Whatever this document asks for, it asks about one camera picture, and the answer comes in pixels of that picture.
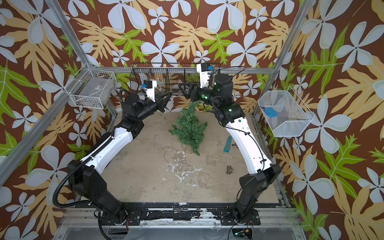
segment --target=metal frame bar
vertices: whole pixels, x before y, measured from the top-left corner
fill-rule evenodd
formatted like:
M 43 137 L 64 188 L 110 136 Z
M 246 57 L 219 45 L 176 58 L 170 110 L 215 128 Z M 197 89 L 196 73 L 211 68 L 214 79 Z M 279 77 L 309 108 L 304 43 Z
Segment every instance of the metal frame bar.
M 106 71 L 112 71 L 114 73 L 130 73 L 133 70 L 133 67 L 97 67 L 97 66 L 92 66 L 93 68 L 96 68 L 98 70 L 106 70 Z M 243 70 L 243 68 L 239 67 L 233 67 L 233 68 L 227 68 L 220 70 L 221 73 L 226 73 L 226 74 L 235 74 Z M 245 69 L 242 74 L 273 74 L 275 72 L 274 68 L 247 68 Z
M 73 87 L 76 81 L 72 81 L 69 87 Z M 43 135 L 48 126 L 65 107 L 70 97 L 67 93 L 62 93 L 55 102 L 47 109 L 42 117 L 36 122 L 31 130 L 21 139 L 16 147 L 8 154 L 5 162 L 0 166 L 0 186 L 11 176 L 19 163 L 25 158 L 31 148 Z
M 76 36 L 71 24 L 64 15 L 64 12 L 59 4 L 58 0 L 45 0 L 48 7 L 55 13 L 59 24 L 61 25 L 61 30 L 68 39 L 68 42 L 72 45 L 74 52 L 80 58 L 82 65 L 86 63 L 90 64 L 87 55 L 85 54 L 79 39 Z
M 109 123 L 108 128 L 107 128 L 107 132 L 111 132 L 112 128 L 113 128 L 113 126 L 115 124 L 115 121 L 116 121 L 116 119 L 118 117 L 118 113 L 116 112 L 116 108 L 113 105 L 111 98 L 108 99 L 106 106 L 107 106 L 108 111 L 112 115 L 111 116 L 111 122 Z
M 261 225 L 255 225 L 255 228 L 262 227 L 278 227 L 278 228 L 292 228 L 297 224 L 297 227 L 301 228 L 298 222 L 299 214 L 295 208 L 255 208 L 260 216 Z M 57 232 L 62 232 L 59 229 L 80 227 L 80 228 L 97 228 L 98 221 L 94 216 L 95 208 L 67 208 L 64 213 L 60 226 Z M 175 210 L 164 208 L 147 208 L 148 211 L 163 211 L 163 210 Z M 180 209 L 177 211 L 189 211 L 195 209 Z M 210 212 L 210 209 L 199 208 L 201 212 Z M 104 225 L 108 228 L 125 228 L 125 225 Z M 193 218 L 188 220 L 170 220 L 170 219 L 157 219 L 157 220 L 141 220 L 139 226 L 129 226 L 130 228 L 231 228 L 231 226 L 221 225 L 220 220 L 216 220 L 210 217 Z M 243 225 L 236 225 L 233 228 L 244 228 Z

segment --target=white flower pattern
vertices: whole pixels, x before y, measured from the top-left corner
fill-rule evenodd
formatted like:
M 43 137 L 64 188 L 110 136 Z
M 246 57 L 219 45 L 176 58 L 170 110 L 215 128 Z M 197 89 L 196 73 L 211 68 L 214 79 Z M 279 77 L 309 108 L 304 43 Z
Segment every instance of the white flower pattern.
M 232 30 L 240 29 L 243 26 L 243 14 L 232 3 L 242 0 L 204 0 L 209 5 L 218 5 L 207 17 L 207 28 L 212 33 L 217 33 L 223 23 L 225 10 L 228 9 L 228 25 Z
M 296 149 L 297 155 L 301 156 L 301 151 L 305 151 L 306 148 L 304 145 L 301 145 L 303 142 L 303 137 L 297 138 L 295 137 L 295 142 L 293 143 L 292 147 Z
M 302 77 L 297 77 L 297 83 L 298 84 L 295 84 L 293 89 L 296 91 L 297 90 L 297 94 L 300 95 L 300 93 L 303 92 L 303 89 L 307 89 L 308 87 L 308 83 L 305 83 L 304 80 L 305 80 L 305 76 L 302 76 Z
M 163 48 L 166 42 L 166 36 L 160 29 L 155 32 L 155 34 L 153 35 L 153 39 L 157 47 L 149 42 L 145 42 L 141 45 L 141 51 L 144 54 L 157 53 L 157 55 L 151 60 L 152 66 L 157 68 L 160 67 L 164 57 L 168 63 L 176 67 L 176 58 L 167 53 L 175 53 L 180 45 L 178 43 L 174 43 Z
M 75 108 L 74 112 L 76 113 L 77 121 L 84 121 L 84 116 L 87 114 L 87 111 L 83 110 L 83 107 L 79 107 L 79 110 Z
M 204 54 L 201 54 L 200 51 L 196 51 L 196 58 L 193 59 L 194 63 L 198 63 L 201 61 L 201 63 L 205 63 L 210 61 L 211 59 L 206 57 L 208 55 L 208 50 L 204 50 Z
M 53 193 L 59 185 L 58 181 L 61 181 L 67 173 L 61 171 L 60 169 L 66 168 L 68 163 L 74 159 L 74 153 L 66 153 L 60 163 L 59 163 L 59 150 L 51 145 L 44 147 L 41 150 L 41 157 L 43 160 L 48 163 L 52 170 L 47 170 L 43 168 L 35 168 L 25 179 L 25 184 L 31 187 L 37 187 L 43 184 L 45 181 L 50 180 L 50 185 L 47 190 L 46 201 L 47 205 L 52 204 Z
M 116 82 L 115 87 L 112 89 L 112 92 L 111 92 L 112 96 L 117 96 L 120 92 L 120 88 L 121 88 L 121 83 Z
M 149 9 L 148 14 L 155 17 L 151 19 L 151 25 L 154 26 L 159 22 L 159 26 L 164 30 L 164 22 L 168 21 L 169 18 L 161 16 L 163 14 L 163 7 L 158 7 L 157 12 L 154 9 Z
M 260 28 L 260 24 L 261 24 L 260 22 L 263 22 L 268 19 L 267 17 L 262 16 L 265 13 L 265 11 L 266 11 L 266 7 L 262 7 L 260 9 L 260 12 L 257 12 L 257 9 L 252 9 L 249 15 L 255 18 L 251 18 L 250 20 L 248 20 L 247 25 L 250 26 L 256 22 L 256 29 L 258 30 Z
M 241 53 L 240 56 L 235 57 L 231 61 L 231 66 L 240 66 L 243 63 L 244 56 L 247 58 L 247 62 L 250 66 L 256 67 L 257 57 L 253 54 L 261 52 L 265 47 L 266 43 L 261 43 L 256 46 L 250 47 L 256 40 L 255 30 L 249 31 L 244 37 L 244 47 L 238 42 L 231 43 L 227 47 L 227 54 L 233 55 Z
M 112 54 L 115 56 L 115 58 L 113 58 L 113 61 L 115 63 L 118 63 L 119 61 L 121 61 L 121 64 L 124 66 L 125 62 L 129 60 L 129 58 L 127 57 L 123 57 L 124 55 L 124 51 L 123 50 L 119 50 L 119 52 L 116 52 L 115 50 L 112 50 Z
M 13 5 L 18 9 L 27 13 L 36 15 L 33 21 L 28 26 L 28 41 L 32 44 L 39 44 L 43 41 L 45 35 L 55 47 L 61 49 L 61 43 L 55 32 L 52 30 L 48 22 L 52 23 L 55 27 L 61 28 L 59 21 L 51 9 L 47 9 L 43 13 L 44 0 L 34 0 L 35 8 L 28 2 L 28 0 L 10 0 Z
M 15 39 L 11 36 L 0 36 L 0 46 L 3 47 L 12 47 L 15 43 Z M 17 60 L 13 53 L 8 49 L 0 47 L 0 54 L 3 55 L 6 59 L 10 60 L 13 63 L 17 63 Z
M 280 141 L 280 147 L 285 146 L 286 149 L 289 149 L 289 143 L 287 139 L 291 139 L 292 137 L 283 137 Z
M 53 100 L 55 101 L 61 94 L 66 94 L 66 87 L 69 86 L 70 82 L 73 81 L 73 78 L 69 78 L 68 81 L 66 82 L 66 84 L 64 85 L 64 71 L 63 69 L 55 64 L 53 66 L 53 75 L 55 76 L 57 82 L 59 83 L 59 85 L 51 82 L 51 81 L 41 81 L 39 82 L 39 86 L 44 89 L 45 91 L 49 92 L 49 93 L 55 93 L 55 96 L 53 97 Z M 74 103 L 72 100 L 69 100 L 68 101 L 68 104 L 71 106 L 71 107 L 74 107 Z
M 173 18 L 177 18 L 179 16 L 179 4 L 185 16 L 188 16 L 191 13 L 191 4 L 189 4 L 189 2 L 185 0 L 166 0 L 166 1 L 168 2 L 176 1 L 170 8 L 170 15 Z
M 85 131 L 87 131 L 87 126 L 84 125 L 80 130 L 79 124 L 77 122 L 75 122 L 73 124 L 73 129 L 75 130 L 76 133 L 70 132 L 68 137 L 72 141 L 76 140 L 77 147 L 80 147 L 81 146 L 81 139 L 85 139 L 85 140 L 88 139 L 87 135 L 85 134 Z
M 381 196 L 380 191 L 384 193 L 384 178 L 379 177 L 377 173 L 369 167 L 367 167 L 367 173 L 372 183 L 365 179 L 359 179 L 358 184 L 360 185 L 360 187 L 369 186 L 369 189 L 373 189 L 373 191 L 369 194 L 369 198 L 374 204 L 378 202 L 383 202 L 383 197 Z
M 351 35 L 349 36 L 353 46 L 343 45 L 336 52 L 335 56 L 337 58 L 342 58 L 351 52 L 351 54 L 345 61 L 341 72 L 347 71 L 355 63 L 356 55 L 358 63 L 363 66 L 371 65 L 373 63 L 371 53 L 361 49 L 361 47 L 371 44 L 377 39 L 379 39 L 384 33 L 384 25 L 376 25 L 375 27 L 373 27 L 372 30 L 369 31 L 367 36 L 363 39 L 363 41 L 360 42 L 366 26 L 367 22 L 360 22 L 359 24 L 357 24 L 352 30 Z
M 349 125 L 351 124 L 352 120 L 350 117 L 346 115 L 338 114 L 331 117 L 326 122 L 324 122 L 327 112 L 328 112 L 328 98 L 327 98 L 327 95 L 324 95 L 320 99 L 319 104 L 317 106 L 317 114 L 320 118 L 320 121 L 315 117 L 311 122 L 313 125 L 318 127 L 308 129 L 305 132 L 304 140 L 306 142 L 313 143 L 314 141 L 316 141 L 320 132 L 321 147 L 325 151 L 333 154 L 337 150 L 339 150 L 339 144 L 336 141 L 336 139 L 331 134 L 329 134 L 325 129 L 330 128 L 337 132 L 345 132 L 349 127 Z
M 0 25 L 5 26 L 5 18 L 11 19 L 13 18 L 13 13 L 11 10 L 6 8 L 0 8 Z
M 88 15 L 89 14 L 89 9 L 87 7 L 87 5 L 85 5 L 85 3 L 83 3 L 82 1 L 80 0 L 70 0 L 68 2 L 68 11 L 70 12 L 70 14 L 73 16 L 73 17 L 77 17 L 79 15 L 79 13 L 77 12 L 77 9 L 75 7 L 75 5 L 80 9 L 80 11 L 84 14 L 84 15 Z
M 1 186 L 0 187 L 0 207 L 7 205 L 11 201 L 12 201 L 11 190 L 8 187 Z
M 246 89 L 246 91 L 243 93 L 243 96 L 248 96 L 249 92 L 254 96 L 257 94 L 257 88 L 261 86 L 262 83 L 255 83 L 253 84 L 253 80 L 249 80 L 248 85 L 241 86 L 241 89 Z
M 31 218 L 31 220 L 25 226 L 23 233 L 20 235 L 20 229 L 18 226 L 12 226 L 7 229 L 4 235 L 5 240 L 34 240 L 39 236 L 35 231 L 32 231 L 32 228 L 36 224 L 36 217 Z
M 331 23 L 327 23 L 326 21 L 337 18 L 343 14 L 351 5 L 352 0 L 337 0 L 332 6 L 332 9 L 328 12 L 328 8 L 330 7 L 331 2 L 332 0 L 321 0 L 321 19 L 309 19 L 301 26 L 301 32 L 303 34 L 312 32 L 305 41 L 303 56 L 308 53 L 309 49 L 315 42 L 317 35 L 319 35 L 320 30 L 320 47 L 322 49 L 328 49 L 332 45 L 336 36 L 336 27 Z
M 85 53 L 91 53 L 92 50 L 93 50 L 93 44 L 92 43 L 84 43 L 84 44 L 81 45 L 81 47 L 83 48 Z M 92 57 L 91 55 L 86 54 L 86 56 L 87 56 L 88 60 L 92 63 L 92 65 L 95 65 L 95 66 L 99 66 L 100 65 L 97 62 L 97 60 L 94 57 Z
M 23 107 L 23 115 L 13 110 L 12 112 L 16 118 L 16 120 L 12 124 L 12 128 L 17 128 L 18 126 L 24 123 L 24 130 L 28 132 L 29 130 L 31 130 L 31 127 L 28 124 L 37 122 L 37 118 L 33 114 L 32 116 L 28 117 L 29 114 L 32 112 L 30 106 L 28 105 Z
M 283 8 L 283 4 L 284 4 L 284 14 L 285 14 L 285 16 L 287 16 L 287 15 L 289 15 L 289 14 L 291 14 L 293 12 L 293 9 L 295 8 L 295 3 L 292 0 L 282 0 L 272 10 L 271 17 L 275 18 L 275 17 L 277 17 L 280 14 L 281 9 Z
M 295 162 L 290 161 L 290 166 L 293 174 L 296 175 L 296 177 L 302 179 L 296 179 L 293 182 L 292 191 L 298 193 L 307 187 L 305 193 L 305 202 L 312 214 L 317 213 L 318 203 L 313 191 L 323 199 L 332 197 L 334 194 L 334 188 L 331 180 L 325 177 L 310 180 L 311 176 L 316 172 L 317 169 L 317 162 L 312 154 L 308 155 L 304 160 L 305 176 Z
M 133 7 L 127 5 L 126 3 L 132 2 L 134 0 L 98 0 L 103 4 L 116 4 L 108 13 L 108 20 L 113 29 L 120 33 L 125 32 L 125 20 L 122 13 L 124 9 L 128 15 L 132 26 L 136 29 L 145 29 L 146 23 L 143 15 Z
M 341 231 L 340 229 L 332 224 L 329 226 L 329 234 L 327 233 L 327 230 L 325 230 L 323 227 L 318 227 L 320 235 L 325 239 L 325 240 L 339 240 L 341 237 Z
M 13 222 L 13 220 L 15 220 L 17 216 L 19 216 L 20 212 L 24 217 L 28 216 L 29 214 L 28 205 L 31 205 L 33 203 L 33 201 L 35 200 L 35 195 L 30 196 L 28 200 L 25 201 L 26 197 L 27 197 L 27 193 L 22 192 L 19 196 L 20 205 L 13 204 L 5 208 L 7 212 L 14 212 L 11 216 L 11 222 Z
M 232 91 L 232 99 L 236 102 L 236 100 L 237 100 L 239 97 L 241 97 L 240 92 L 239 92 L 239 91 L 235 91 L 235 90 L 233 90 L 233 91 Z

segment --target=artificial christmas tree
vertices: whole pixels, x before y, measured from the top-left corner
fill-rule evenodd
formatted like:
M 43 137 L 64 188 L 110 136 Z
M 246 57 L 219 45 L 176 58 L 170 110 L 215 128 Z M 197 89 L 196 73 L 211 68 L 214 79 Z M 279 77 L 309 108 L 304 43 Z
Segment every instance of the artificial christmas tree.
M 200 123 L 195 115 L 195 108 L 200 101 L 190 102 L 188 108 L 181 110 L 181 116 L 176 118 L 169 132 L 179 138 L 179 142 L 192 148 L 192 152 L 200 156 L 199 146 L 204 140 L 204 131 L 208 123 Z

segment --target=brown wall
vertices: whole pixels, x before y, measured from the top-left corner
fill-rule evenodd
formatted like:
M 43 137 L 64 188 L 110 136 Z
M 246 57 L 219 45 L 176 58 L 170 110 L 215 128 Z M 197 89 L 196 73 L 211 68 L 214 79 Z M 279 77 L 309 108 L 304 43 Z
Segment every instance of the brown wall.
M 41 12 L 34 2 L 42 4 Z M 59 25 L 50 17 L 50 10 L 43 1 L 30 1 L 30 8 L 26 7 L 28 2 L 21 0 L 0 3 L 0 45 L 3 48 L 0 76 L 5 80 L 0 83 L 0 161 L 4 161 L 51 106 L 61 85 L 65 86 L 69 75 L 76 72 L 80 64 L 74 52 L 69 55 L 68 43 L 60 38 L 63 32 L 55 26 Z M 39 33 L 38 13 L 44 13 L 49 27 L 43 28 L 41 34 L 28 36 L 33 20 L 37 24 L 33 24 L 35 28 L 31 33 Z M 67 104 L 0 187 L 0 239 L 19 239 L 27 234 L 28 239 L 53 238 L 63 209 L 53 206 L 52 191 L 65 176 L 68 161 L 81 158 L 109 122 L 105 111 L 82 109 L 82 117 L 77 116 L 76 111 L 79 112 L 79 108 Z M 79 147 L 76 125 L 83 133 Z M 71 199 L 74 194 L 63 187 L 59 202 Z
M 291 49 L 291 62 L 283 65 L 291 73 L 274 86 L 299 91 L 301 84 L 303 100 L 320 121 L 290 139 L 273 137 L 265 124 L 307 239 L 384 239 L 383 8 L 377 0 L 320 0 Z M 327 25 L 315 36 L 321 19 Z M 357 57 L 343 56 L 354 46 Z

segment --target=black cable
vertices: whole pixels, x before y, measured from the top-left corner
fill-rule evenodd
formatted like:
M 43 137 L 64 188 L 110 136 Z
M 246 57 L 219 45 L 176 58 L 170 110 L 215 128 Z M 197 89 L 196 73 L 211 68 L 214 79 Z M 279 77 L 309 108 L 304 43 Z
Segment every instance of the black cable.
M 131 94 L 129 91 L 125 90 L 125 89 L 120 89 L 119 93 L 120 93 L 120 105 L 121 105 L 121 112 L 122 112 L 122 117 L 121 119 L 123 120 L 125 118 L 125 111 L 124 111 L 124 108 L 122 107 L 122 93 L 125 92 L 125 93 L 128 93 L 128 94 Z
M 115 132 L 115 128 L 114 127 L 112 129 L 112 133 L 111 133 L 111 136 L 101 147 L 99 147 L 97 150 L 95 150 L 94 153 L 92 153 L 91 156 L 89 156 L 87 159 L 85 159 L 84 161 L 82 161 L 80 164 L 78 164 L 71 172 L 69 172 L 67 174 L 67 176 L 65 176 L 61 182 L 59 183 L 59 185 L 57 186 L 55 192 L 53 193 L 53 197 L 52 197 L 52 202 L 53 202 L 53 205 L 57 208 L 67 208 L 67 207 L 72 207 L 72 206 L 76 206 L 77 204 L 81 204 L 81 203 L 85 203 L 85 204 L 88 204 L 88 205 L 93 205 L 95 208 L 97 208 L 98 210 L 100 210 L 101 208 L 99 206 L 97 206 L 95 203 L 91 202 L 90 200 L 81 200 L 81 201 L 77 201 L 77 202 L 72 202 L 72 203 L 69 203 L 69 204 L 61 204 L 59 203 L 58 201 L 58 196 L 59 196 L 59 193 L 61 191 L 61 189 L 63 188 L 63 186 L 65 185 L 65 183 L 68 181 L 68 179 L 73 175 L 75 174 L 77 171 L 79 171 L 87 162 L 89 162 L 90 160 L 92 160 L 94 158 L 94 156 L 96 156 L 103 148 L 105 148 L 112 140 L 113 140 L 113 136 L 114 136 L 114 132 Z
M 99 214 L 98 214 L 98 219 L 97 219 L 97 222 L 99 224 L 99 229 L 100 229 L 100 232 L 101 234 L 103 235 L 103 237 L 107 240 L 112 240 L 110 239 L 106 234 L 105 232 L 103 231 L 103 227 L 101 226 L 101 212 L 99 211 Z

